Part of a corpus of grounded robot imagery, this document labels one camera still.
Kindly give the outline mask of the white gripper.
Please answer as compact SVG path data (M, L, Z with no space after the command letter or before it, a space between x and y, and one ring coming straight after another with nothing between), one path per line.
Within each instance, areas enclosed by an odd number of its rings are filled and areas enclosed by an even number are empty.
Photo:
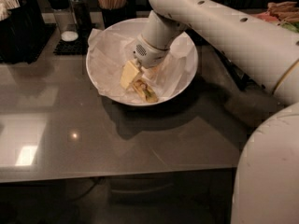
M122 68L120 84L128 89L138 78L143 76L155 80L159 76L160 64L168 53L168 49L157 49L149 44L142 35L138 35L133 49L134 59L127 61Z

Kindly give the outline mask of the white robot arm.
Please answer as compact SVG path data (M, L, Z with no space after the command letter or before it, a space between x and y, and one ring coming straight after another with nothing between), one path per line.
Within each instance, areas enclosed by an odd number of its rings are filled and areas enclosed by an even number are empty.
M299 224L299 35L211 0L149 0L134 57L157 65L192 28L285 105L244 146L231 224Z

